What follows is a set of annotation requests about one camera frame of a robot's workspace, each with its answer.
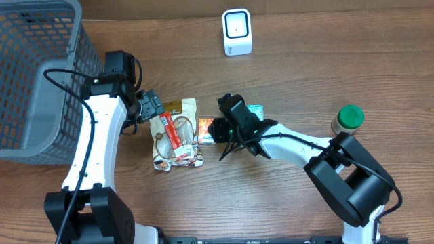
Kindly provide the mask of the orange tissue pack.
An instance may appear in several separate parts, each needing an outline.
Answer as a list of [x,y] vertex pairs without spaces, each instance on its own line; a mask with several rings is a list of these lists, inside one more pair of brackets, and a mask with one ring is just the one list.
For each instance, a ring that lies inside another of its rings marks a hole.
[[208,131],[208,127],[212,124],[213,119],[199,119],[199,133],[198,133],[198,143],[204,145],[215,144],[212,135]]

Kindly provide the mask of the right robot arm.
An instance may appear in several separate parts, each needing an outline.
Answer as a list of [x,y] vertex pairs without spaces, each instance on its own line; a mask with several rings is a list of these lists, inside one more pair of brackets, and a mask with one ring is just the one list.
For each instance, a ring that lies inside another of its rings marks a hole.
[[217,100],[221,118],[208,127],[223,157],[246,149],[303,169],[329,208],[343,221],[341,243],[389,243],[379,233],[382,218],[401,207],[403,197],[391,175],[351,134],[318,138],[272,119],[259,119],[239,94]]

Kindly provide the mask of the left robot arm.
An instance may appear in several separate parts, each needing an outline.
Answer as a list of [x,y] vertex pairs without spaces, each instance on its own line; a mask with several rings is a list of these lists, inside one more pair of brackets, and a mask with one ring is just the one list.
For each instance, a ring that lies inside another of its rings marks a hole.
[[46,195],[45,213],[57,243],[167,243],[162,229],[136,223],[115,192],[115,158],[123,129],[164,112],[153,90],[140,88],[141,67],[132,54],[105,54],[104,70],[86,75],[78,94],[83,107],[73,164],[59,192]]

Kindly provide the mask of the red white snack bar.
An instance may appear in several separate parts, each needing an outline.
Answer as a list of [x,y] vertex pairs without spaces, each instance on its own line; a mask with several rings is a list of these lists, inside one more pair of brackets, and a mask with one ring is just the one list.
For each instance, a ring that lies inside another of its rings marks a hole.
[[182,144],[178,132],[176,131],[171,114],[169,112],[164,112],[160,114],[159,119],[168,135],[175,157],[177,160],[184,160],[187,158],[188,152],[184,149],[184,145]]

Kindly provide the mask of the teal wet wipes pack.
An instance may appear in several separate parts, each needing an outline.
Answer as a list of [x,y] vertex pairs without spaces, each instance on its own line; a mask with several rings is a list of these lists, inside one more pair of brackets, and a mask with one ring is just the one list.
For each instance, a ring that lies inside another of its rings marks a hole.
[[264,107],[261,104],[249,104],[247,108],[254,113],[261,121],[264,120]]

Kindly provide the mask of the green lid jar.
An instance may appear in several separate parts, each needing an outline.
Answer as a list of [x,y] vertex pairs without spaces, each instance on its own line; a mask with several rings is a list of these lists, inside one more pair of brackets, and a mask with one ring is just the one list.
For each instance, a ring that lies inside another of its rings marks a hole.
[[363,110],[354,104],[348,104],[343,106],[333,118],[331,128],[336,134],[340,132],[352,134],[356,129],[361,127],[364,120],[365,114]]

